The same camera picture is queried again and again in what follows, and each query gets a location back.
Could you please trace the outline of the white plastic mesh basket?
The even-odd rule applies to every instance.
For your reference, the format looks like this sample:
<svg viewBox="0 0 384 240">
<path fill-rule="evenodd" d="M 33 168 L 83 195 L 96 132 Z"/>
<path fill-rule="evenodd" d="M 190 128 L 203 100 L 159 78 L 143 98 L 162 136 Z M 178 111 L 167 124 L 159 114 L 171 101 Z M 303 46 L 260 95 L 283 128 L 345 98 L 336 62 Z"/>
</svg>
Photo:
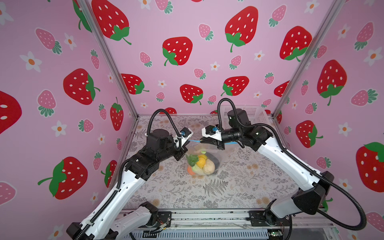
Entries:
<svg viewBox="0 0 384 240">
<path fill-rule="evenodd" d="M 261 106 L 236 105 L 236 108 L 246 111 L 251 124 L 263 123 L 269 125 L 271 123 L 267 112 Z M 231 127 L 229 125 L 228 117 L 228 112 L 231 110 L 232 106 L 228 102 L 223 103 L 220 107 L 222 127 L 224 129 L 229 129 Z"/>
</svg>

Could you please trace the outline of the white radish with leaves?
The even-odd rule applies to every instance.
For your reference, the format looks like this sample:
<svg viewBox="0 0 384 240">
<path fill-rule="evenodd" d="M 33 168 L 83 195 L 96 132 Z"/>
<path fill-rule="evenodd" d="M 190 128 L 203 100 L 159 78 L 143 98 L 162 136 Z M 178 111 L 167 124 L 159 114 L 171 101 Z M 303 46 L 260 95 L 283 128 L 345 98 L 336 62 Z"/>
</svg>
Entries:
<svg viewBox="0 0 384 240">
<path fill-rule="evenodd" d="M 203 169 L 199 168 L 197 165 L 198 155 L 187 155 L 187 161 L 193 172 L 195 172 L 197 175 L 204 175 Z"/>
</svg>

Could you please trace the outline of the orange tangerine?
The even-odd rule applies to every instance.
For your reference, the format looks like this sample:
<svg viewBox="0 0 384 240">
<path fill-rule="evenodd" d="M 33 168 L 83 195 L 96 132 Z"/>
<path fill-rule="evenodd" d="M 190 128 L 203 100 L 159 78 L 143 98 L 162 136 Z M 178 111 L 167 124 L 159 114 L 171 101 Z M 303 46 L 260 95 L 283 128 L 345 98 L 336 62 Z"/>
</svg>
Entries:
<svg viewBox="0 0 384 240">
<path fill-rule="evenodd" d="M 189 166 L 189 165 L 188 165 L 188 167 L 187 167 L 187 172 L 188 172 L 191 176 L 194 176 L 194 175 L 196 174 L 195 172 L 193 172 L 191 166 Z"/>
</svg>

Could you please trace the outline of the dark green cucumber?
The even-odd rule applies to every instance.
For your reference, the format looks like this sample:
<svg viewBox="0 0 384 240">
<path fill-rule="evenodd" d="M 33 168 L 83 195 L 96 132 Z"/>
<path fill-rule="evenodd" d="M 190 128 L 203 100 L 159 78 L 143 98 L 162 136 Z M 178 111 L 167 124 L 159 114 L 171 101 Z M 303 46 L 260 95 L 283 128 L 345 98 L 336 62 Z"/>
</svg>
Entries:
<svg viewBox="0 0 384 240">
<path fill-rule="evenodd" d="M 213 155 L 209 152 L 206 153 L 206 156 L 208 157 L 209 160 L 211 160 L 215 164 L 215 168 L 217 170 L 220 167 L 219 159 L 215 155 Z"/>
</svg>

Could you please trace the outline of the clear zip bag blue zipper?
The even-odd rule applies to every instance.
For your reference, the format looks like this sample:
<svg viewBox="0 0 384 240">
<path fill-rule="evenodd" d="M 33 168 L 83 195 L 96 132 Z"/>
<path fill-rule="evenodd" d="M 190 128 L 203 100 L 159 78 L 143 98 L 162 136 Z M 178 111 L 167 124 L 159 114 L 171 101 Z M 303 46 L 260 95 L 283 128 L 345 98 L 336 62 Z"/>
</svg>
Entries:
<svg viewBox="0 0 384 240">
<path fill-rule="evenodd" d="M 191 176 L 214 176 L 218 174 L 225 159 L 237 148 L 237 144 L 226 143 L 225 149 L 219 150 L 217 146 L 191 140 L 187 148 L 188 174 Z"/>
</svg>

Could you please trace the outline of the beige pear shaped fruit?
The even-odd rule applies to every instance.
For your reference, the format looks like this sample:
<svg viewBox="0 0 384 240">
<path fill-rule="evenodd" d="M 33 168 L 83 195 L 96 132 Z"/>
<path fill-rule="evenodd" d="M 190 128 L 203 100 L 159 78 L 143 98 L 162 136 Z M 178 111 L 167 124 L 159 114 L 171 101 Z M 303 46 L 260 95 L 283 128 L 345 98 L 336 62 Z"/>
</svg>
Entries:
<svg viewBox="0 0 384 240">
<path fill-rule="evenodd" d="M 215 170 L 216 170 L 215 163 L 210 159 L 207 159 L 205 165 L 203 166 L 203 172 L 206 175 L 211 175 L 215 172 Z"/>
</svg>

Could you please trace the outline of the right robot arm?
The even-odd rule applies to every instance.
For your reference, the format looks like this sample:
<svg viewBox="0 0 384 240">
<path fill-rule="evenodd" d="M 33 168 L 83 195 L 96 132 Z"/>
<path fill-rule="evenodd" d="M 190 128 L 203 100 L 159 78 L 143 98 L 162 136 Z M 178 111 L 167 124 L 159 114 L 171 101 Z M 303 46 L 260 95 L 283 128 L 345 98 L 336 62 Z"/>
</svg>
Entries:
<svg viewBox="0 0 384 240">
<path fill-rule="evenodd" d="M 329 172 L 307 165 L 288 149 L 284 148 L 275 129 L 266 124 L 219 130 L 216 126 L 202 129 L 201 143 L 225 149 L 226 143 L 236 142 L 241 147 L 247 146 L 267 157 L 298 185 L 299 189 L 284 197 L 272 201 L 264 211 L 265 222 L 270 226 L 288 215 L 306 213 L 315 215 L 330 190 L 327 181 L 334 179 Z"/>
</svg>

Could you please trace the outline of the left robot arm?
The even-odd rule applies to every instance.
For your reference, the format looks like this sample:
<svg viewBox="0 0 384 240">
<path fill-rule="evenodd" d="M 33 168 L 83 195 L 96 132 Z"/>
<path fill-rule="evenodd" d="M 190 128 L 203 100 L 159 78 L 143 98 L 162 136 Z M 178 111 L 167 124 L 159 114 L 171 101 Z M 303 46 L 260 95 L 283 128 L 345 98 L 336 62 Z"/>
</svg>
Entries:
<svg viewBox="0 0 384 240">
<path fill-rule="evenodd" d="M 125 160 L 119 168 L 117 183 L 103 201 L 80 223 L 72 223 L 67 234 L 73 240 L 121 240 L 139 227 L 154 225 L 158 208 L 149 202 L 122 218 L 118 215 L 133 194 L 169 158 L 180 160 L 188 151 L 186 146 L 193 132 L 183 128 L 179 137 L 156 129 L 147 135 L 146 145 Z"/>
</svg>

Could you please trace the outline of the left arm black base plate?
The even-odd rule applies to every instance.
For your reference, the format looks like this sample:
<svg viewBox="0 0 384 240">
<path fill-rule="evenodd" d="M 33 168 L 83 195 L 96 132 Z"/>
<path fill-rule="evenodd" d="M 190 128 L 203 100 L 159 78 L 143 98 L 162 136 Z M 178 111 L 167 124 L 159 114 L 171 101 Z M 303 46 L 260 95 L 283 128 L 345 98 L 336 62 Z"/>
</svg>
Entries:
<svg viewBox="0 0 384 240">
<path fill-rule="evenodd" d="M 152 214 L 149 222 L 145 225 L 140 226 L 139 228 L 158 228 L 161 225 L 165 224 L 166 228 L 171 226 L 172 212 L 170 211 L 160 211 L 155 214 Z"/>
</svg>

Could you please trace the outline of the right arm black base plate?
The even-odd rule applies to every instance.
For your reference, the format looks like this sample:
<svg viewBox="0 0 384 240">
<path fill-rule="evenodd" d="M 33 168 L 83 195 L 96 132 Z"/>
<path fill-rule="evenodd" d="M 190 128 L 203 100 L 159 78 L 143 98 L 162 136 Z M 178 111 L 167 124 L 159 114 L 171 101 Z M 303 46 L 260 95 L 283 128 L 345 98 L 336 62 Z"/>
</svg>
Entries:
<svg viewBox="0 0 384 240">
<path fill-rule="evenodd" d="M 278 218 L 270 211 L 253 210 L 249 211 L 247 221 L 252 227 L 288 227 L 291 219 L 289 217 Z"/>
</svg>

